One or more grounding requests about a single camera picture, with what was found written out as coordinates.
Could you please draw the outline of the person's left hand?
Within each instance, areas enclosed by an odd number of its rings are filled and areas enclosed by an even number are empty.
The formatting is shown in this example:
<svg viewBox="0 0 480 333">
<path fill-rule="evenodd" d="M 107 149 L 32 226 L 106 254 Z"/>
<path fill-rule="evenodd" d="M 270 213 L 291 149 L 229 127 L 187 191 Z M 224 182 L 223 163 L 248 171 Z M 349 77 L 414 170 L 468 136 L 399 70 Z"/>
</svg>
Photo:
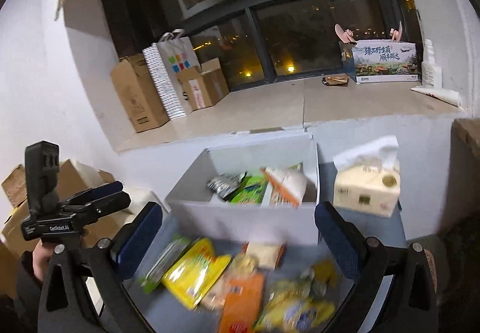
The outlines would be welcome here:
<svg viewBox="0 0 480 333">
<path fill-rule="evenodd" d="M 32 269 L 34 276 L 41 283 L 48 272 L 50 259 L 55 251 L 55 244 L 44 243 L 41 240 L 37 243 L 32 252 Z"/>
</svg>

